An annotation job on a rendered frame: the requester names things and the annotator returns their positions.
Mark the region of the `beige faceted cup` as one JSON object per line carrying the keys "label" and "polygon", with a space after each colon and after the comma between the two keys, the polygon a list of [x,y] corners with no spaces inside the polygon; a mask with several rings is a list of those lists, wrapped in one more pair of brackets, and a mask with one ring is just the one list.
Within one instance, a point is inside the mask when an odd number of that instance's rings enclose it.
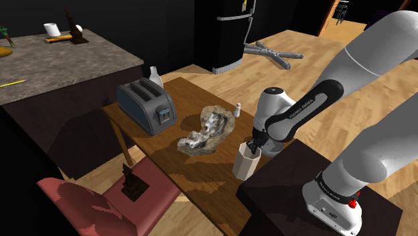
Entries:
{"label": "beige faceted cup", "polygon": [[256,152],[253,154],[246,143],[241,143],[236,154],[232,173],[239,180],[248,179],[254,173],[260,158],[261,149],[259,147],[256,148]]}

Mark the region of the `dark robot stand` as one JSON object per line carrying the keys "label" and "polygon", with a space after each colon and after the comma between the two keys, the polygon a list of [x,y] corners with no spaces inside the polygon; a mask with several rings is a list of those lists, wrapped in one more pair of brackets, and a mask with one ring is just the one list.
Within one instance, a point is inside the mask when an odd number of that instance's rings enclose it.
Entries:
{"label": "dark robot stand", "polygon": [[[239,236],[341,236],[308,212],[302,186],[330,161],[299,140],[291,142],[245,180],[236,197],[251,212]],[[396,236],[402,210],[365,186],[357,236]]]}

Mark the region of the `brown grey rock sculpture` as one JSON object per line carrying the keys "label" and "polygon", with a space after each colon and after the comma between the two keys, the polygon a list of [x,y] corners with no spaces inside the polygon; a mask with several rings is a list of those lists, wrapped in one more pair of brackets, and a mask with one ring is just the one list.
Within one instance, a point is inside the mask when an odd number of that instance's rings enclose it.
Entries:
{"label": "brown grey rock sculpture", "polygon": [[235,127],[233,113],[219,105],[204,107],[200,122],[200,131],[191,131],[178,141],[178,151],[191,157],[213,154]]}

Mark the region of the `brown wooden table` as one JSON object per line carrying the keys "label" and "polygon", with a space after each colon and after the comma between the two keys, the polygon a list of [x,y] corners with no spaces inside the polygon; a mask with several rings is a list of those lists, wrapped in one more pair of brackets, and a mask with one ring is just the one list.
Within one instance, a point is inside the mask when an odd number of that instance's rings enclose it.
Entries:
{"label": "brown wooden table", "polygon": [[189,157],[178,151],[179,139],[201,128],[200,113],[209,105],[231,111],[234,105],[178,77],[164,85],[178,121],[151,137],[122,112],[117,103],[104,107],[116,131],[124,131],[139,149],[227,236],[238,236],[250,212],[236,197],[241,180],[232,173],[239,145],[251,138],[254,117],[241,111],[229,136],[210,155]]}

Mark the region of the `grey branch pile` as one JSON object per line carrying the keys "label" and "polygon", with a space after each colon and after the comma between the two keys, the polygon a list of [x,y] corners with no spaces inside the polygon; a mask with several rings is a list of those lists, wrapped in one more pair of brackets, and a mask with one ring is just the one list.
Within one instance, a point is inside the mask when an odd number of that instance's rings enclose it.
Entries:
{"label": "grey branch pile", "polygon": [[297,54],[292,52],[280,52],[276,50],[272,50],[268,48],[266,45],[261,43],[260,41],[256,41],[255,44],[248,44],[245,43],[244,47],[245,54],[254,54],[254,55],[261,55],[261,56],[268,56],[276,61],[280,66],[282,66],[286,70],[291,69],[290,63],[284,60],[284,58],[294,58],[294,59],[302,59],[304,54]]}

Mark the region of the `black refrigerator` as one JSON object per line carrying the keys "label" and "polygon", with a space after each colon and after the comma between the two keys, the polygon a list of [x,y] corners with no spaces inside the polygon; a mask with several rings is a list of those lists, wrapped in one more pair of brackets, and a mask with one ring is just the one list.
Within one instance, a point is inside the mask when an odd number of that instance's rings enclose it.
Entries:
{"label": "black refrigerator", "polygon": [[214,74],[242,62],[256,0],[195,0],[194,64]]}

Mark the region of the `white bottle vase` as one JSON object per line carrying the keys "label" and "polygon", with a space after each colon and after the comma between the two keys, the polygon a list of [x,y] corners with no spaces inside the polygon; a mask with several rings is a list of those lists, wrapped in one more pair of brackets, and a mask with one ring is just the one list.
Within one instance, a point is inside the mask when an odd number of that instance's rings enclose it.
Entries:
{"label": "white bottle vase", "polygon": [[163,81],[162,81],[160,75],[158,75],[157,68],[155,66],[150,67],[149,80],[151,80],[152,82],[154,82],[155,84],[157,84],[161,88],[163,88]]}

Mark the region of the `dark brown stepped figure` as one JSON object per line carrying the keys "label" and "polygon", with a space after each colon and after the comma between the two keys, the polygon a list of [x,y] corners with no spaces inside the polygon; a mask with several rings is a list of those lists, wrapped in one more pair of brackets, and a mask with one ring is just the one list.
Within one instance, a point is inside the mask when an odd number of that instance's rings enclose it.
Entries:
{"label": "dark brown stepped figure", "polygon": [[130,200],[135,202],[148,188],[149,185],[140,177],[134,175],[133,170],[123,164],[123,174],[125,181],[123,182],[122,193]]}

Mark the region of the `red chair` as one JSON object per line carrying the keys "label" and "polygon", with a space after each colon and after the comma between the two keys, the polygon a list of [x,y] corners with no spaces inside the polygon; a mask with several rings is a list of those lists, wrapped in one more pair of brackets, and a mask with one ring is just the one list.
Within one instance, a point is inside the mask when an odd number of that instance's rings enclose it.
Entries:
{"label": "red chair", "polygon": [[[180,190],[147,157],[132,168],[123,166],[123,174],[102,194],[57,178],[44,178],[37,185],[80,236],[148,236]],[[124,191],[129,178],[145,183],[136,200]]]}

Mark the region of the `dark brown tall statue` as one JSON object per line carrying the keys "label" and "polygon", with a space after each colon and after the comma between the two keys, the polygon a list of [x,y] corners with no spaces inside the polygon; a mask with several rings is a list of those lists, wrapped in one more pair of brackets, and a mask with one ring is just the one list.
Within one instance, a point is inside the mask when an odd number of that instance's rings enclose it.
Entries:
{"label": "dark brown tall statue", "polygon": [[72,36],[72,39],[70,41],[73,44],[89,43],[89,41],[82,36],[82,32],[76,27],[76,24],[74,23],[66,7],[64,8],[64,10],[66,12],[66,18],[70,26],[70,35]]}

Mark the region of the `kitchen island with stone top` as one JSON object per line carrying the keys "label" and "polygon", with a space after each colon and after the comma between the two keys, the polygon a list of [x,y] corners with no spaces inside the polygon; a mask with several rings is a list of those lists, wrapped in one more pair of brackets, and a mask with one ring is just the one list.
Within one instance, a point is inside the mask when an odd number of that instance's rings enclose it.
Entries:
{"label": "kitchen island with stone top", "polygon": [[89,41],[14,38],[0,58],[0,105],[69,178],[78,179],[121,152],[102,108],[116,88],[141,78],[142,59],[86,29]]}

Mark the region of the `orange flat tool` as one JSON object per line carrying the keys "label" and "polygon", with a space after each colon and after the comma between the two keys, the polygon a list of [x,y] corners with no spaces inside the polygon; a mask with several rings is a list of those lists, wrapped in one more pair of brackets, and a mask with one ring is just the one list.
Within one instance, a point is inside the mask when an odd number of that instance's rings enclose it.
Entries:
{"label": "orange flat tool", "polygon": [[52,42],[61,42],[61,41],[71,40],[71,39],[72,39],[72,35],[63,35],[63,36],[46,38],[46,41],[49,43],[52,43]]}

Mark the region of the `white cup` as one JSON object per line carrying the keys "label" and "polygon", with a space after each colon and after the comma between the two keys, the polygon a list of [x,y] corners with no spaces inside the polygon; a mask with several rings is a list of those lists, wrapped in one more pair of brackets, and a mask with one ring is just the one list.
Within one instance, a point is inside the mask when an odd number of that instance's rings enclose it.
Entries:
{"label": "white cup", "polygon": [[60,30],[58,29],[58,26],[56,23],[45,23],[44,28],[50,37],[61,36]]}

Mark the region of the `yellow pencil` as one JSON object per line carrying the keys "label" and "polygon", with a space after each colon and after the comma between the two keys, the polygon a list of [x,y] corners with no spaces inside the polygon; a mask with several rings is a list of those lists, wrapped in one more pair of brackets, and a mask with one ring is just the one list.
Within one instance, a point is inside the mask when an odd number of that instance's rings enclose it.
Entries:
{"label": "yellow pencil", "polygon": [[19,84],[19,83],[22,83],[22,82],[25,82],[25,81],[27,81],[27,80],[19,80],[19,81],[15,81],[15,82],[6,83],[6,84],[0,84],[0,88],[15,85],[15,84]]}

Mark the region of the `green plant figure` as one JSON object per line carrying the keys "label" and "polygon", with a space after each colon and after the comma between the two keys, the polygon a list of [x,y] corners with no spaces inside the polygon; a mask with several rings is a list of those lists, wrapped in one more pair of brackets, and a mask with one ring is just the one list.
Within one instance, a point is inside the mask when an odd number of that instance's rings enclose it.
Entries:
{"label": "green plant figure", "polygon": [[7,39],[7,41],[10,43],[10,45],[14,48],[15,44],[13,43],[13,41],[11,40],[11,38],[9,37],[9,34],[7,33],[7,28],[0,25],[0,32],[2,33],[2,35]]}

